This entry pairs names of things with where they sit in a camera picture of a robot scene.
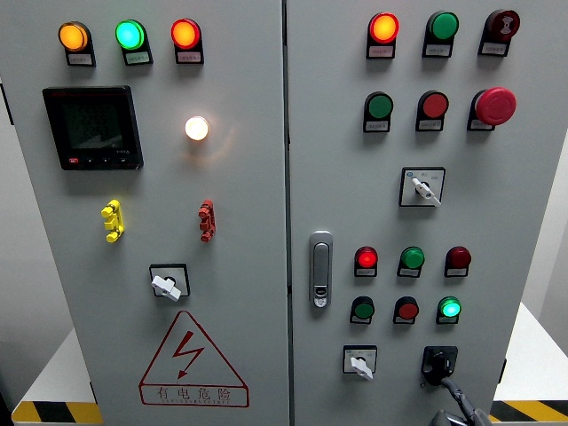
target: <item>red push button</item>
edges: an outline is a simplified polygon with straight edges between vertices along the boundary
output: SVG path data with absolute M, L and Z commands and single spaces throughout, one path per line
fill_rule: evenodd
M 517 33 L 521 19 L 515 11 L 495 11 L 487 18 L 487 31 L 497 42 L 508 42 Z
M 418 306 L 415 304 L 403 304 L 398 310 L 398 315 L 403 320 L 410 320 L 416 318 L 418 315 Z
M 422 110 L 429 118 L 439 118 L 446 113 L 449 105 L 443 93 L 435 92 L 424 100 Z
M 504 87 L 484 91 L 476 102 L 477 118 L 488 125 L 498 126 L 507 122 L 515 113 L 517 98 Z
M 394 306 L 394 324 L 414 324 L 418 316 L 418 303 L 411 296 L 400 297 Z

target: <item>red indicator light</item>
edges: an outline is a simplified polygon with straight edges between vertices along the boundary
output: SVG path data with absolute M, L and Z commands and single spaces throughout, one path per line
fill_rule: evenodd
M 432 93 L 422 105 L 422 110 L 429 118 L 439 118 L 444 115 L 450 106 L 447 97 L 442 93 Z
M 371 20 L 369 31 L 377 43 L 390 43 L 397 38 L 398 19 L 392 13 L 377 13 Z
M 487 31 L 495 41 L 508 42 L 517 33 L 521 19 L 515 11 L 495 11 L 487 18 Z
M 476 101 L 477 118 L 491 126 L 507 122 L 517 109 L 515 94 L 504 87 L 484 91 Z
M 447 262 L 450 268 L 465 269 L 471 263 L 471 254 L 465 247 L 454 247 L 447 252 Z
M 355 260 L 362 268 L 369 269 L 375 267 L 379 260 L 379 256 L 376 254 L 376 250 L 374 248 L 361 247 L 355 254 Z
M 398 315 L 403 320 L 410 320 L 416 318 L 418 315 L 418 306 L 415 304 L 403 304 L 398 309 Z
M 171 39 L 180 49 L 192 49 L 201 40 L 201 31 L 195 22 L 183 18 L 171 26 Z

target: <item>green push button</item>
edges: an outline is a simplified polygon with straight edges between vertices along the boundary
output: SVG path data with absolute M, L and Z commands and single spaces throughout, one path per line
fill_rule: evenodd
M 430 20 L 430 32 L 438 40 L 447 40 L 455 36 L 460 23 L 458 17 L 451 12 L 438 12 Z
M 457 297 L 444 297 L 438 304 L 438 309 L 447 318 L 453 318 L 460 314 L 462 311 L 462 304 Z
M 384 118 L 392 112 L 392 99 L 387 95 L 377 95 L 369 102 L 369 113 L 374 118 Z
M 361 318 L 362 320 L 371 318 L 374 313 L 375 308 L 370 304 L 360 304 L 355 308 L 355 315 L 357 315 L 357 318 Z
M 402 252 L 402 255 L 400 255 L 400 261 L 402 264 L 410 269 L 420 268 L 424 264 L 424 260 L 426 260 L 424 252 L 421 248 L 417 247 L 407 248 Z
M 359 296 L 351 304 L 351 323 L 370 324 L 375 314 L 375 304 L 369 296 Z

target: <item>illuminated indicator light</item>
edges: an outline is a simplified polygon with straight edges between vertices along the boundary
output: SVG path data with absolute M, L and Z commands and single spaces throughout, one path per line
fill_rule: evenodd
M 444 297 L 438 304 L 440 312 L 447 318 L 457 317 L 462 311 L 462 304 L 456 297 Z
M 374 118 L 384 118 L 392 112 L 392 100 L 386 95 L 378 95 L 369 102 L 369 113 Z
M 447 257 L 449 266 L 454 269 L 465 269 L 471 263 L 471 254 L 465 247 L 452 248 Z
M 398 315 L 403 320 L 416 318 L 418 315 L 418 306 L 415 304 L 403 304 L 400 309 L 398 309 Z
M 59 41 L 68 51 L 82 51 L 89 43 L 89 36 L 82 25 L 68 22 L 59 28 Z
M 373 39 L 381 44 L 397 38 L 398 19 L 392 13 L 378 13 L 371 21 L 370 32 Z
M 441 93 L 429 95 L 422 106 L 422 110 L 429 118 L 439 118 L 444 115 L 449 107 L 447 98 Z
M 185 133 L 193 140 L 203 140 L 209 132 L 209 124 L 203 117 L 195 116 L 185 123 Z
M 424 261 L 426 260 L 424 257 L 424 253 L 420 248 L 411 247 L 407 248 L 405 251 L 402 252 L 400 255 L 400 260 L 406 267 L 410 269 L 420 268 Z
M 124 20 L 116 26 L 116 40 L 127 51 L 134 51 L 144 44 L 144 29 L 135 20 Z
M 379 256 L 372 247 L 362 247 L 357 250 L 356 254 L 357 263 L 363 268 L 372 268 L 379 260 Z
M 459 21 L 451 12 L 441 12 L 430 22 L 429 30 L 438 40 L 447 40 L 458 32 Z
M 200 41 L 201 31 L 192 20 L 177 20 L 171 26 L 171 39 L 180 49 L 192 49 Z
M 477 118 L 491 126 L 507 122 L 517 109 L 515 94 L 504 87 L 484 91 L 476 101 Z

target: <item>warning sign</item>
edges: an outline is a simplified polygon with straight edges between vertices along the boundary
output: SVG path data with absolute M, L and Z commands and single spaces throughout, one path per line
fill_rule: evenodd
M 177 313 L 138 387 L 146 405 L 249 406 L 249 387 L 188 311 Z

